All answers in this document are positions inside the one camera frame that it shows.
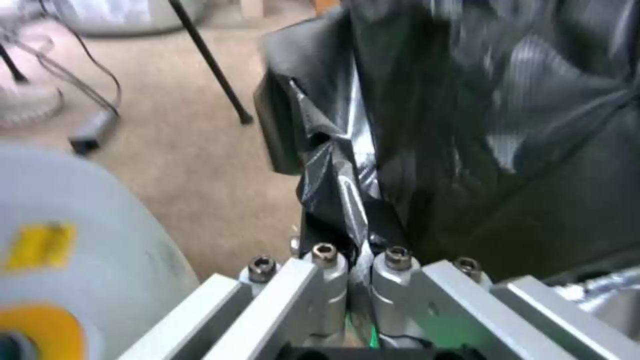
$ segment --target black wire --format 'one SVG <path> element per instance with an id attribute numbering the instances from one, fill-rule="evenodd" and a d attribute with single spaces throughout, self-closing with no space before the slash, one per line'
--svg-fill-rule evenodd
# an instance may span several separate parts
<path id="1" fill-rule="evenodd" d="M 52 17 L 52 19 L 55 22 L 57 22 L 59 25 L 63 26 L 65 29 L 67 29 L 68 32 L 73 34 L 73 36 L 76 38 L 76 40 L 80 43 L 80 46 L 83 48 L 84 53 L 87 55 L 89 60 L 91 60 L 91 62 L 98 69 L 100 69 L 103 73 L 105 73 L 105 75 L 109 76 L 113 80 L 114 84 L 116 85 L 116 97 L 113 99 L 113 101 L 111 103 L 112 103 L 112 105 L 114 107 L 116 107 L 116 108 L 119 107 L 120 103 L 122 102 L 122 86 L 120 85 L 120 82 L 119 82 L 118 78 L 116 78 L 116 76 L 109 69 L 107 69 L 106 66 L 104 66 L 103 64 L 98 62 L 93 57 L 93 54 L 91 53 L 91 51 L 89 51 L 89 48 L 86 46 L 86 43 L 80 37 L 80 35 L 78 35 L 73 29 L 71 29 L 67 24 L 65 24 L 64 22 L 60 21 L 59 19 L 54 18 L 54 17 Z"/>
<path id="2" fill-rule="evenodd" d="M 26 53 L 32 54 L 33 56 L 36 56 L 36 58 L 38 58 L 38 60 L 41 61 L 42 63 L 45 63 L 48 66 L 52 66 L 54 68 L 56 68 L 58 71 L 62 72 L 64 74 L 64 76 L 68 77 L 68 79 L 70 79 L 70 81 L 68 81 L 67 78 L 64 78 L 63 76 L 55 73 L 54 71 L 52 71 L 48 66 L 44 66 L 45 70 L 49 71 L 53 76 L 56 76 L 57 78 L 60 78 L 62 80 L 68 81 L 69 83 L 73 84 L 73 85 L 77 85 L 78 89 L 80 89 L 80 91 L 82 91 L 85 95 L 89 96 L 92 100 L 94 100 L 96 103 L 98 103 L 98 105 L 103 106 L 105 108 L 110 109 L 111 111 L 113 111 L 114 113 L 118 113 L 118 110 L 107 100 L 105 100 L 102 96 L 100 96 L 100 94 L 98 94 L 92 87 L 90 87 L 89 85 L 87 85 L 84 81 L 78 79 L 75 75 L 73 75 L 69 70 L 65 69 L 62 65 L 60 65 L 58 62 L 56 62 L 55 60 L 51 59 L 50 57 L 48 57 L 47 55 L 45 55 L 43 52 L 38 51 L 34 48 L 32 48 L 31 46 L 28 46 L 24 43 L 22 43 L 21 41 L 16 40 L 14 45 L 16 47 L 18 47 L 19 49 L 25 51 Z"/>
<path id="3" fill-rule="evenodd" d="M 38 2 L 40 4 L 40 8 L 42 9 L 42 13 L 46 17 L 48 17 L 48 18 L 52 19 L 53 21 L 55 21 L 56 23 L 58 23 L 60 26 L 63 26 L 69 33 L 71 33 L 76 38 L 76 40 L 80 43 L 80 46 L 83 48 L 83 51 L 87 55 L 89 60 L 91 60 L 91 62 L 98 69 L 100 69 L 103 73 L 105 73 L 107 76 L 109 76 L 113 80 L 113 82 L 114 82 L 114 84 L 116 86 L 115 98 L 114 98 L 114 100 L 112 102 L 107 101 L 103 96 L 101 96 L 100 93 L 95 91 L 92 87 L 90 87 L 86 83 L 82 82 L 77 77 L 75 77 L 73 74 L 71 74 L 71 72 L 69 72 L 67 69 L 62 67 L 60 64 L 58 64 L 55 61 L 53 61 L 50 58 L 48 58 L 48 56 L 46 56 L 46 54 L 42 54 L 41 56 L 37 55 L 36 57 L 38 58 L 38 62 L 41 64 L 41 66 L 47 72 L 52 74 L 54 77 L 56 77 L 58 79 L 61 79 L 62 81 L 66 81 L 67 83 L 70 83 L 71 85 L 74 85 L 75 87 L 78 88 L 78 90 L 80 90 L 82 93 L 87 95 L 89 98 L 94 100 L 96 103 L 98 103 L 102 107 L 109 108 L 111 111 L 113 111 L 114 113 L 118 114 L 117 108 L 122 103 L 122 86 L 121 86 L 118 78 L 109 69 L 107 69 L 107 67 L 105 67 L 103 64 L 98 62 L 93 57 L 93 54 L 91 53 L 91 51 L 89 51 L 89 48 L 86 46 L 84 40 L 80 37 L 80 35 L 78 35 L 78 33 L 76 33 L 69 25 L 64 23 L 59 18 L 57 18 L 57 16 L 51 14 L 48 11 L 47 7 L 44 4 L 44 0 L 38 0 Z M 45 64 L 45 62 L 42 60 L 42 58 L 47 58 L 49 60 L 49 62 L 51 62 L 52 66 L 54 66 L 54 67 L 58 68 L 60 71 L 62 71 L 62 74 L 53 71 L 53 69 L 51 69 L 50 67 L 48 67 Z"/>

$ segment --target yellow label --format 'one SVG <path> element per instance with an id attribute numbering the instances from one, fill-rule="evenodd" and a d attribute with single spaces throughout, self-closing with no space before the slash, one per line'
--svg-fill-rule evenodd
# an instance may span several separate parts
<path id="1" fill-rule="evenodd" d="M 76 227 L 71 224 L 26 225 L 9 250 L 4 269 L 61 268 L 67 264 L 75 239 Z"/>

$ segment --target black pole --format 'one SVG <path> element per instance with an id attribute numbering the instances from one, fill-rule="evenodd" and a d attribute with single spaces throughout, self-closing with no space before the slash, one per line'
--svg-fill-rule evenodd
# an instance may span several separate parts
<path id="1" fill-rule="evenodd" d="M 27 77 L 23 73 L 20 72 L 18 67 L 15 66 L 15 63 L 11 59 L 11 56 L 9 56 L 9 53 L 6 52 L 6 49 L 4 48 L 4 46 L 2 46 L 2 44 L 0 44 L 0 58 L 2 58 L 4 60 L 4 63 L 9 68 L 9 71 L 11 71 L 11 75 L 13 76 L 13 80 L 16 83 L 23 83 L 24 84 L 24 83 L 28 83 L 29 82 L 29 79 L 27 79 Z"/>
<path id="2" fill-rule="evenodd" d="M 233 104 L 234 108 L 236 108 L 238 116 L 240 117 L 240 123 L 242 125 L 251 124 L 253 122 L 253 118 L 244 109 L 244 107 L 240 103 L 240 100 L 238 100 L 238 98 L 236 97 L 234 89 L 232 89 L 231 85 L 229 85 L 229 82 L 225 78 L 224 73 L 222 73 L 222 70 L 220 70 L 218 63 L 216 62 L 216 59 L 213 58 L 213 54 L 211 54 L 211 51 L 207 47 L 207 44 L 205 44 L 204 40 L 202 40 L 202 36 L 200 36 L 200 33 L 193 25 L 193 22 L 189 18 L 189 14 L 187 14 L 187 11 L 185 11 L 180 0 L 169 0 L 169 3 L 175 11 L 175 14 L 178 15 L 178 18 L 182 22 L 184 28 L 187 29 L 187 32 L 191 36 L 191 39 L 200 51 L 200 54 L 202 55 L 204 60 L 207 62 L 207 65 L 209 66 L 213 74 L 216 76 L 216 79 L 218 79 L 218 83 L 220 84 L 220 86 L 222 86 L 222 90 L 225 91 L 225 94 L 229 98 L 229 101 L 231 101 L 231 104 Z"/>

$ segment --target black plastic bag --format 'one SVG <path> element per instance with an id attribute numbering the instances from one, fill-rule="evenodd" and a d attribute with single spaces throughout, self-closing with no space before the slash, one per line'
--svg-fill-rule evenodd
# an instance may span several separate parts
<path id="1" fill-rule="evenodd" d="M 572 281 L 640 259 L 636 1 L 361 0 L 265 37 L 303 246 Z"/>

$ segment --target metal plate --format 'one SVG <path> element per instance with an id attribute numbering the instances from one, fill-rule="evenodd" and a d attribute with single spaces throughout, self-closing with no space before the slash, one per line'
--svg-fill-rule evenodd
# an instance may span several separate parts
<path id="1" fill-rule="evenodd" d="M 408 290 L 409 316 L 437 347 L 469 345 L 488 359 L 574 359 L 448 261 L 422 268 Z"/>
<path id="2" fill-rule="evenodd" d="M 631 339 L 531 276 L 495 286 L 491 293 L 579 359 L 640 359 Z"/>
<path id="3" fill-rule="evenodd" d="M 251 299 L 249 286 L 215 274 L 120 356 L 120 360 L 200 359 Z"/>
<path id="4" fill-rule="evenodd" d="M 204 359 L 274 359 L 286 343 L 302 345 L 318 324 L 323 284 L 312 263 L 288 260 Z"/>

